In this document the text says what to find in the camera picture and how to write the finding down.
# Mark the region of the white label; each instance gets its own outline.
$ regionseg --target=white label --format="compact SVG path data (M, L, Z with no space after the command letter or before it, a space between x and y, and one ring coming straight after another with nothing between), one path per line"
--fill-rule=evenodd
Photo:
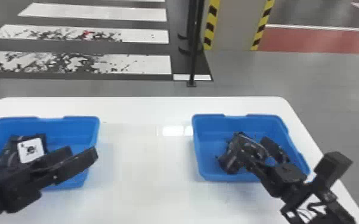
M40 138L20 142L17 144L17 148L21 163L29 163L45 154Z

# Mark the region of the white table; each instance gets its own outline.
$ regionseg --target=white table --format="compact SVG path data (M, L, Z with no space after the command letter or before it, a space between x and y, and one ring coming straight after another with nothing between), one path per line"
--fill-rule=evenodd
M287 223L279 212L283 203L259 183L199 176L190 127L196 113L276 114L310 168L323 156L288 102L277 97L5 98L0 117L98 116L100 158L83 188L44 192L19 213L0 215L0 223ZM344 185L338 181L332 190L359 223Z

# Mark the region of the red floor marking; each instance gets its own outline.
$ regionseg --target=red floor marking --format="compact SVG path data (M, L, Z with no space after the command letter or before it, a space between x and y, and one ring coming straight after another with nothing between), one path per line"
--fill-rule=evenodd
M359 54L359 31L267 27L258 50Z

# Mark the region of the crosswalk stripe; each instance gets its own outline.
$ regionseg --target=crosswalk stripe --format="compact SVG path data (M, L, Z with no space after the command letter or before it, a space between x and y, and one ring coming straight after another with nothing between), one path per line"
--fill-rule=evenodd
M104 0L104 1L123 1L123 2L165 2L165 0Z
M32 26L19 24L6 24L2 26L0 28L0 39L169 43L167 30Z
M21 17L88 18L99 20L167 21L165 8L126 8L95 5L31 3Z
M171 74L168 55L0 51L0 72Z

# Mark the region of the pole base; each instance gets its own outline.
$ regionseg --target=pole base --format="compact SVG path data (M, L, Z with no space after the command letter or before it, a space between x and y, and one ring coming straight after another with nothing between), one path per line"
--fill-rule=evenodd
M188 41L182 41L178 46L178 50L181 54L191 55L192 46L189 46ZM197 46L196 54L203 53L203 50L204 50L203 45L201 42L199 42L199 44Z
M197 87L195 80L193 82L187 81L187 87Z
M181 34L181 33L177 33L177 37L178 37L178 39L180 39L180 40L182 40L182 41L188 39L187 35L183 35L183 34Z

